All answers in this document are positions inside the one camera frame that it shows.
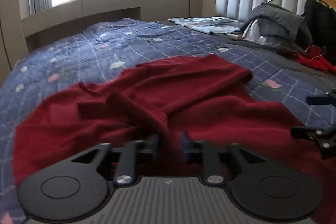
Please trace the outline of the dark red sweater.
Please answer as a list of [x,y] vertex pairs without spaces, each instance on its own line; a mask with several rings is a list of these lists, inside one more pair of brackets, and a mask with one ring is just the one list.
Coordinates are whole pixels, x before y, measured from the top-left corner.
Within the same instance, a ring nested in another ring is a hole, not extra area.
[[101,85],[78,83],[44,100],[15,130],[16,184],[99,143],[119,147],[158,133],[180,162],[181,133],[217,144],[240,143],[315,177],[323,187],[319,223],[335,223],[335,160],[295,140],[304,123],[282,102],[253,98],[252,72],[216,55],[172,57],[124,70]]

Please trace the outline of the red item by jacket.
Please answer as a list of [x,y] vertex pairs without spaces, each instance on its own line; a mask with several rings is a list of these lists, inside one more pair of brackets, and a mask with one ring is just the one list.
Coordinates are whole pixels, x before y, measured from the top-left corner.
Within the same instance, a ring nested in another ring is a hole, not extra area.
[[335,66],[324,57],[318,46],[309,46],[303,53],[294,53],[293,59],[306,67],[335,75]]

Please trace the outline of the black backpack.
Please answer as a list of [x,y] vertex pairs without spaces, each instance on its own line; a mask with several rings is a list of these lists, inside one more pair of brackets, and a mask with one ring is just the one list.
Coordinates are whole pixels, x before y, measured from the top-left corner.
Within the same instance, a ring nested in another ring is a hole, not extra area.
[[335,9],[322,0],[307,0],[303,16],[313,45],[321,48],[323,56],[335,66]]

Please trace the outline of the grey padded jacket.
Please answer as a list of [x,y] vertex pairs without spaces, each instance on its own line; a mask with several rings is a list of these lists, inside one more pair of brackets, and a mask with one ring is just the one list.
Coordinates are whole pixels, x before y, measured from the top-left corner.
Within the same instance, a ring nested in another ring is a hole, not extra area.
[[258,25],[259,34],[273,39],[273,44],[305,50],[313,43],[313,38],[302,15],[297,15],[281,6],[263,2],[255,7],[243,23],[240,32],[247,33],[253,24]]

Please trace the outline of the blue plaid quilt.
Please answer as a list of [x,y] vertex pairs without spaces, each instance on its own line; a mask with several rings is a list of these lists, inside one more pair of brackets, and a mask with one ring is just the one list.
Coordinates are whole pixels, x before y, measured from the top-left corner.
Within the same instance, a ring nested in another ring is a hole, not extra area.
[[33,51],[18,61],[1,86],[1,221],[22,223],[11,167],[15,128],[50,95],[75,83],[100,84],[123,69],[173,56],[216,54],[249,69],[248,93],[256,99],[282,102],[309,127],[335,122],[333,106],[308,105],[309,94],[325,91],[290,76],[261,57],[223,47],[208,36],[170,23],[123,19],[102,22]]

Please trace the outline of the white small box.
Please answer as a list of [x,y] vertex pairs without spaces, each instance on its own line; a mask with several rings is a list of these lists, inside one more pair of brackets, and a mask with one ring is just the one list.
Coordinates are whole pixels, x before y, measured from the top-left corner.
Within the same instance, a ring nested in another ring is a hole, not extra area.
[[243,38],[240,35],[237,34],[227,34],[227,37],[230,38],[231,40],[243,40]]

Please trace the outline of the light blue folded cloth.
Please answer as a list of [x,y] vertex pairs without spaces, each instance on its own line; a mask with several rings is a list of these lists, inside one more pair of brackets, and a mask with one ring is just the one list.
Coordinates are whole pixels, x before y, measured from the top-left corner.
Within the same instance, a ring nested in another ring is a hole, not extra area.
[[170,22],[194,31],[210,35],[227,35],[239,31],[244,24],[241,21],[220,16],[210,18],[172,18]]

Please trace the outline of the beige window bench cabinet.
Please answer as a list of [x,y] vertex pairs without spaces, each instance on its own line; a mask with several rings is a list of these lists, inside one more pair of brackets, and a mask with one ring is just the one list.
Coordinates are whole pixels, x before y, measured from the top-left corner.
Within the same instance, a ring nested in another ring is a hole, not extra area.
[[173,16],[173,4],[173,0],[76,0],[24,19],[22,26],[32,52],[100,22],[167,20]]

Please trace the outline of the left beige wardrobe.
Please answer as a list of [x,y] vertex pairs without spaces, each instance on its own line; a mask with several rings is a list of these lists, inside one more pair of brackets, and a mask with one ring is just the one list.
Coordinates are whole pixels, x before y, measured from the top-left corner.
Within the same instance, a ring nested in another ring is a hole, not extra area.
[[1,0],[1,83],[27,54],[19,0]]

